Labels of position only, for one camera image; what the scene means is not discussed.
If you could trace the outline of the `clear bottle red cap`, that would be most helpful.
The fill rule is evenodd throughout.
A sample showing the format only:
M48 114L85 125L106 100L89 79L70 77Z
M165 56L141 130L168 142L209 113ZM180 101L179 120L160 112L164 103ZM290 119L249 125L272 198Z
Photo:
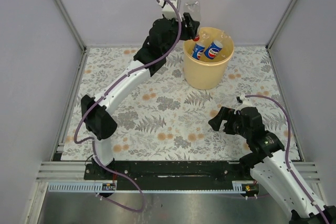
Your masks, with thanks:
M194 22L197 22L196 27L196 36L193 39L193 41L197 42L200 39L199 36L199 26L200 26L200 21L201 21L201 7L200 7L200 3L198 0L191 0L188 1L184 4L184 11L189 13L192 20Z

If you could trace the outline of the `blue label bottle blue cap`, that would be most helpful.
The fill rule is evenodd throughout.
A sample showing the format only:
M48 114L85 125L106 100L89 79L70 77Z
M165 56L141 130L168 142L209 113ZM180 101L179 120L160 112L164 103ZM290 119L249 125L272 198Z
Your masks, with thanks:
M192 57L196 60L200 60L205 49L210 45L211 35L206 31L202 31L195 37L195 39L193 39L193 41L195 42L195 45L192 50Z

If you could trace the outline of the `Pepsi label plastic bottle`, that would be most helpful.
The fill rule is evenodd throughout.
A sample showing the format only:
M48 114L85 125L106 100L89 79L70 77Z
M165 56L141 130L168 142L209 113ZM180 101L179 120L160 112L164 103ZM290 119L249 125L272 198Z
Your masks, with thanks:
M205 50L205 57L209 60L214 60L219 55L220 51L226 48L228 40L229 36L224 31L219 32Z

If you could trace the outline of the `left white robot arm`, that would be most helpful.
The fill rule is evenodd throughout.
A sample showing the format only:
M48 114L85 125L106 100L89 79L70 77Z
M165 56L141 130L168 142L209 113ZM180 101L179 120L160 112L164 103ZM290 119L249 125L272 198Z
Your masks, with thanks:
M111 152L110 137L118 124L112 118L114 111L129 93L141 83L150 79L166 63L166 57L182 40L195 39L200 22L190 13L163 16L154 21L142 47L133 57L123 73L94 97L85 95L81 99L80 125L92 133L93 157L91 175L86 179L108 180L123 177L114 171L114 157Z

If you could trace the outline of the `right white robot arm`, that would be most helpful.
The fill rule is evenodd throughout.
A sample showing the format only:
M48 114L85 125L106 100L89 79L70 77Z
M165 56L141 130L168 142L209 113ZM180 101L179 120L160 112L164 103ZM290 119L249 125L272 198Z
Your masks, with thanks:
M239 160L240 176L259 182L289 215L290 223L335 223L335 206L327 206L309 187L286 159L284 145L265 129L262 120L255 107L222 107L208 123L215 131L222 126L226 134L246 140L251 153Z

